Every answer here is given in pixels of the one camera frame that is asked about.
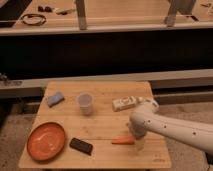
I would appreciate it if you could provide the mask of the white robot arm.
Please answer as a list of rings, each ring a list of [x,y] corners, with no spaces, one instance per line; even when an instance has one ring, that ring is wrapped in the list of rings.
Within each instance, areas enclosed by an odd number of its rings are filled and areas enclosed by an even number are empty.
[[[128,127],[136,140],[148,131],[213,155],[213,125],[159,115],[154,99],[144,99],[130,114]]]

